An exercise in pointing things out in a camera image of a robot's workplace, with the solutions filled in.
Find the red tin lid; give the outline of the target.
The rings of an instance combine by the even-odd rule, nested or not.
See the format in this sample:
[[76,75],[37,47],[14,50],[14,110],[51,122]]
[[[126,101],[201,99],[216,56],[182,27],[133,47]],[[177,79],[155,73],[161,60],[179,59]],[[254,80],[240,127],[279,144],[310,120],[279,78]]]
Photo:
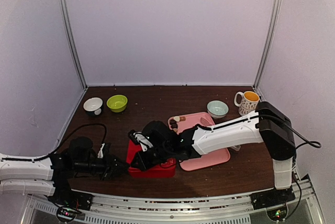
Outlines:
[[[128,164],[131,163],[133,157],[135,156],[135,154],[137,153],[137,151],[141,151],[141,146],[140,145],[135,145],[131,140],[129,140],[128,143],[128,151],[127,151],[127,158],[126,158],[126,162]],[[165,163],[163,164],[159,164],[156,166],[160,166],[160,167],[172,167],[172,166],[176,166],[176,159],[168,159]]]

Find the red tin box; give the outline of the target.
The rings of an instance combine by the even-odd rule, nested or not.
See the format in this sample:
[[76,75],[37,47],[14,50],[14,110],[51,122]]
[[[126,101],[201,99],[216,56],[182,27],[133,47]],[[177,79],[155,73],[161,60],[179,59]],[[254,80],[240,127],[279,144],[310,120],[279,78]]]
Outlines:
[[160,167],[155,166],[147,171],[141,171],[134,167],[128,169],[128,173],[133,178],[170,178],[175,175],[176,166]]

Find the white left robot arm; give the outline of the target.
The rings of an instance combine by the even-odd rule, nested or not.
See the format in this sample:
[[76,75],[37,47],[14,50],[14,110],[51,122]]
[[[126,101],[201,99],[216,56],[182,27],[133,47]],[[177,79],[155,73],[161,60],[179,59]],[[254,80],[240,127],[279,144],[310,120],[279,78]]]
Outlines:
[[71,140],[67,149],[41,157],[1,155],[1,193],[22,192],[45,195],[70,205],[79,199],[68,180],[76,174],[97,175],[103,180],[128,171],[128,163],[109,152],[110,143],[102,143],[98,152],[87,137]]

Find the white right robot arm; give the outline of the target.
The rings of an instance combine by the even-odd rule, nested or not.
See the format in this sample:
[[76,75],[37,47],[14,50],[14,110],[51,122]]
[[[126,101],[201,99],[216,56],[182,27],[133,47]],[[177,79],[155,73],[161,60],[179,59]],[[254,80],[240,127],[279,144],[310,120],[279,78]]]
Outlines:
[[161,121],[151,121],[141,132],[130,131],[128,137],[141,147],[130,163],[141,171],[170,158],[185,161],[234,145],[264,143],[273,160],[274,188],[269,200],[279,204],[292,185],[296,147],[291,121],[269,102],[259,103],[239,118],[208,127],[196,124],[180,133]]

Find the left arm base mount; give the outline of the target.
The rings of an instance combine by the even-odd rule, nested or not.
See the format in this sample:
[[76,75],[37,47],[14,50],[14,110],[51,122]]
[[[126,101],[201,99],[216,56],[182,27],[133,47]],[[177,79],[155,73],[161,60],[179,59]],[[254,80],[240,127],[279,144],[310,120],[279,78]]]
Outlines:
[[52,196],[47,197],[48,201],[61,206],[67,206],[76,210],[90,210],[93,195],[64,189],[55,191]]

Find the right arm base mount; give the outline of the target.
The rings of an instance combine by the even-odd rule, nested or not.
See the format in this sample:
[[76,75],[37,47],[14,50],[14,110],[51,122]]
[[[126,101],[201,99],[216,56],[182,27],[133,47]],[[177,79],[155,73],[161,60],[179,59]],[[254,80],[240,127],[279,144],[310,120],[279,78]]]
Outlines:
[[277,190],[274,188],[268,191],[257,192],[250,195],[254,210],[284,204],[288,201],[294,200],[295,198],[295,194],[291,189]]

